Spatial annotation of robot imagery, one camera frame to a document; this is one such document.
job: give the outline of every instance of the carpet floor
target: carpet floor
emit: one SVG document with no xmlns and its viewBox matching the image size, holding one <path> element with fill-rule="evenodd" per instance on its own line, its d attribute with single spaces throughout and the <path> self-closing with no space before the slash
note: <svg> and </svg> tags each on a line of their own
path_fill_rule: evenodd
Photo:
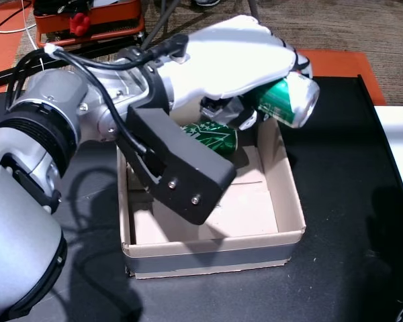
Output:
<svg viewBox="0 0 403 322">
<path fill-rule="evenodd" d="M 159 18 L 160 3 L 142 4 L 149 32 Z M 261 22 L 296 48 L 364 52 L 387 104 L 403 105 L 403 0 L 258 0 L 258 6 Z M 183 0 L 159 37 L 193 32 L 249 12 L 245 0 L 222 0 L 207 9 Z M 30 50 L 24 35 L 16 58 Z"/>
</svg>

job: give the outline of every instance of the open cardboard box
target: open cardboard box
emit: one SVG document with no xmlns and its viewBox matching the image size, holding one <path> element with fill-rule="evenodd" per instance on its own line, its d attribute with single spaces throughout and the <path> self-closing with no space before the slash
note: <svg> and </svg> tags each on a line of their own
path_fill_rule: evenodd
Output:
<svg viewBox="0 0 403 322">
<path fill-rule="evenodd" d="M 192 225 L 140 190 L 118 151 L 122 250 L 136 278 L 231 272 L 284 265 L 306 224 L 277 122 L 239 140 L 237 177 L 208 220 Z"/>
</svg>

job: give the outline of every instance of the black table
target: black table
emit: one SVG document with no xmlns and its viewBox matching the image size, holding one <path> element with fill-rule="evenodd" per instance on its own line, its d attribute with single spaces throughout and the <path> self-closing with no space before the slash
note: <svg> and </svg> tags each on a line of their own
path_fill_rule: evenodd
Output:
<svg viewBox="0 0 403 322">
<path fill-rule="evenodd" d="M 308 226 L 288 264 L 126 278 L 116 149 L 89 143 L 54 214 L 69 243 L 66 266 L 19 321 L 393 321 L 403 307 L 402 184 L 358 79 L 317 81 L 322 94 L 308 124 L 282 128 Z"/>
</svg>

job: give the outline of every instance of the green can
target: green can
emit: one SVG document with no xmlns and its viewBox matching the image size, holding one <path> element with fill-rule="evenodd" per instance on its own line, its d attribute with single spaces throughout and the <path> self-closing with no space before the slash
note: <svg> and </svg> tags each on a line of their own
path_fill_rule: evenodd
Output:
<svg viewBox="0 0 403 322">
<path fill-rule="evenodd" d="M 247 95 L 255 109 L 290 127 L 302 127 L 319 94 L 320 87 L 315 81 L 298 72 L 290 72 L 285 78 L 257 87 Z"/>
<path fill-rule="evenodd" d="M 202 121 L 182 127 L 183 131 L 222 156 L 237 149 L 237 132 L 213 121 Z"/>
</svg>

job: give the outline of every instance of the screw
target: screw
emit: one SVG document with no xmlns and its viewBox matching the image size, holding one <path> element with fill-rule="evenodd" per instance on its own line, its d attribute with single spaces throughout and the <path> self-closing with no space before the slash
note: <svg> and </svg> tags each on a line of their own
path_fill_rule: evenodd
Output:
<svg viewBox="0 0 403 322">
<path fill-rule="evenodd" d="M 82 112 L 88 111 L 88 105 L 86 103 L 80 104 L 79 111 L 82 111 Z"/>
<path fill-rule="evenodd" d="M 172 180 L 171 182 L 169 182 L 168 186 L 169 186 L 169 188 L 172 189 L 172 190 L 173 190 L 174 188 L 176 188 L 176 180 Z"/>
<path fill-rule="evenodd" d="M 200 202 L 200 195 L 196 195 L 191 199 L 191 203 L 193 205 L 198 205 L 199 202 Z"/>
</svg>

